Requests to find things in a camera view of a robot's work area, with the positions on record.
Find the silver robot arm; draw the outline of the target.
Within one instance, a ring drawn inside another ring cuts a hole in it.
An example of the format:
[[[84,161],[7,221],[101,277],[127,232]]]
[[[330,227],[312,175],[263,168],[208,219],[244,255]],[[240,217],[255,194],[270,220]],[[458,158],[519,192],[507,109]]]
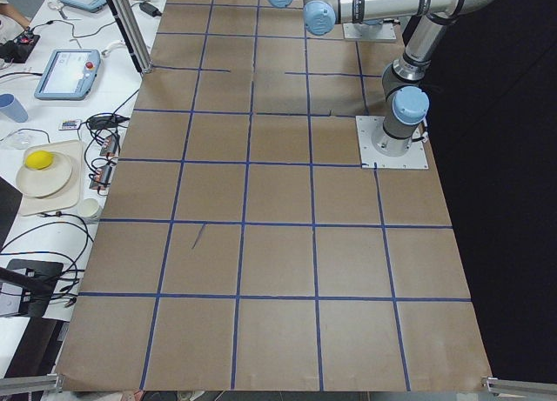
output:
[[[286,8],[293,0],[268,0]],[[419,87],[433,52],[459,16],[480,10],[494,0],[302,0],[305,29],[323,36],[335,26],[343,29],[376,29],[392,19],[405,28],[411,18],[417,25],[405,42],[402,55],[382,76],[386,116],[373,134],[374,145],[385,155],[407,152],[416,127],[426,117],[429,98]]]

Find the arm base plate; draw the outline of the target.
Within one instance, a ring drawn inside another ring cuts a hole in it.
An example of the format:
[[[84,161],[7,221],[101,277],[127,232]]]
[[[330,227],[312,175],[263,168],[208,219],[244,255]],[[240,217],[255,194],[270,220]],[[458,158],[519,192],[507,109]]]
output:
[[[395,43],[397,41],[392,23],[344,23],[342,27],[346,40],[371,43]]]
[[[425,145],[419,129],[407,139],[390,137],[384,131],[384,117],[356,116],[359,154],[362,168],[392,170],[428,170]]]

